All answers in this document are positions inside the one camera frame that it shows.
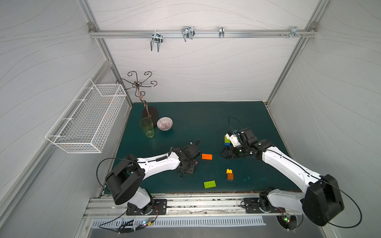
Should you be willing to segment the orange 2x3 brick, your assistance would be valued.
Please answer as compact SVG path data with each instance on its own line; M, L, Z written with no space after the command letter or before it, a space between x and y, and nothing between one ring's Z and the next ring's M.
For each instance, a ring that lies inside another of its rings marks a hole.
M211 154L202 154L201 158L203 160L212 160L213 156Z

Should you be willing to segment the wide lime green brick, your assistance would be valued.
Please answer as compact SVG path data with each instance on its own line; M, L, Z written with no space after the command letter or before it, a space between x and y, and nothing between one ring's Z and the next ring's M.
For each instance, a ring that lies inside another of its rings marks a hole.
M216 187L216 182L214 180L211 181L205 181L203 183L205 189L214 188Z

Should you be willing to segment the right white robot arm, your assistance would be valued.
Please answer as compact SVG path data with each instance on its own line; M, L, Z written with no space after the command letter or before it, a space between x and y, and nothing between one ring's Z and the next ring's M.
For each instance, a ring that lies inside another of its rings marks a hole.
M270 187L259 195L254 205L264 213L286 208L307 216L314 224L325 226L344 210L337 180L322 176L296 162L268 140L258 140L250 128L226 133L221 156L226 159L257 158L272 166L292 181L299 192Z

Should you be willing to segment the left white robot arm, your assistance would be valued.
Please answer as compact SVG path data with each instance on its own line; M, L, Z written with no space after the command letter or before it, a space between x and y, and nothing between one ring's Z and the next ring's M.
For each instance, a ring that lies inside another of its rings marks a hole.
M142 182L165 171L178 171L192 175L196 166L196 158L201 155L197 145L200 140L181 148L170 148L162 155L137 158L130 154L107 174L105 182L114 203L134 205L142 214L147 214L154 206L152 195L141 187Z

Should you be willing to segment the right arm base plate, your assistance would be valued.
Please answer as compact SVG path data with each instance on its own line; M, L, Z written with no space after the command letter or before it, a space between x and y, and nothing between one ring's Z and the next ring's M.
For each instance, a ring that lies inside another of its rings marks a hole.
M240 203L240 206L248 214L282 213L278 208L272 206L267 199L263 198L244 198L244 200Z

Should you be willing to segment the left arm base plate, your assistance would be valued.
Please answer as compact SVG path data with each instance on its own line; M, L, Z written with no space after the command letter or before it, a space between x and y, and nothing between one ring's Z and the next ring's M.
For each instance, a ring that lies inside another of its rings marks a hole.
M126 211L127 216L156 216L167 214L167 202L166 199L154 199L146 207L139 209L137 206L128 203L128 209Z

